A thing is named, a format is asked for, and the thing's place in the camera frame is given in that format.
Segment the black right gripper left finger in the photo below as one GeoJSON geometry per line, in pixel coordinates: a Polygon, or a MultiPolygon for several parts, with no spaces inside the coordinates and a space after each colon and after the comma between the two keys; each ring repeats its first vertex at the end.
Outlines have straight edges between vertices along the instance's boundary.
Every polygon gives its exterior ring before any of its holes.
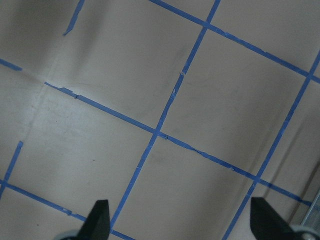
{"type": "Polygon", "coordinates": [[[97,200],[76,235],[77,240],[107,240],[110,235],[109,201],[97,200]]]}

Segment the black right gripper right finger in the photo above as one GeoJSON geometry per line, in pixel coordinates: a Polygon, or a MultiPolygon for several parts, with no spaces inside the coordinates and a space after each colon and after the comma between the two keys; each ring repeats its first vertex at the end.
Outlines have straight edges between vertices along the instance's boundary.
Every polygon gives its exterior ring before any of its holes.
{"type": "Polygon", "coordinates": [[[250,230],[256,240],[293,240],[295,232],[263,197],[250,200],[250,230]]]}

